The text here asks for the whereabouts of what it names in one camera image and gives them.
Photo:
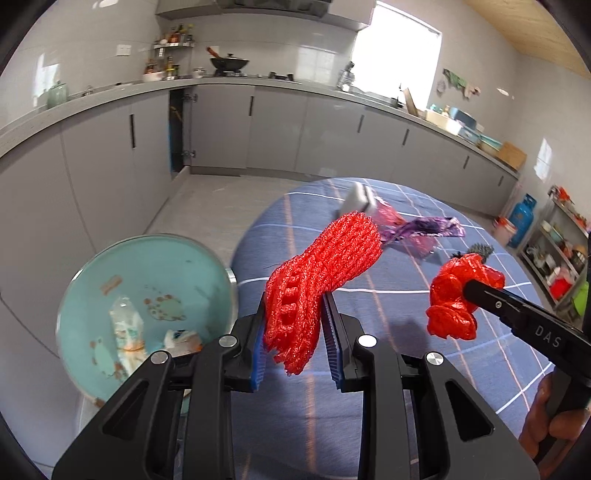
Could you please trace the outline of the right hand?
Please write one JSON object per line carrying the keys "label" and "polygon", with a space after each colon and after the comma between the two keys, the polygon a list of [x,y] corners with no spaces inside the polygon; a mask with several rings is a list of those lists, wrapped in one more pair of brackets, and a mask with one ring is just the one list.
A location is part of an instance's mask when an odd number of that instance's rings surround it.
{"label": "right hand", "polygon": [[565,411],[551,419],[547,412],[547,403],[553,386],[554,374],[549,373],[538,385],[534,402],[519,435],[520,445],[532,459],[538,455],[539,444],[548,435],[556,440],[565,441],[557,457],[538,467],[541,479],[547,479],[564,460],[590,417],[590,408],[587,407],[582,410]]}

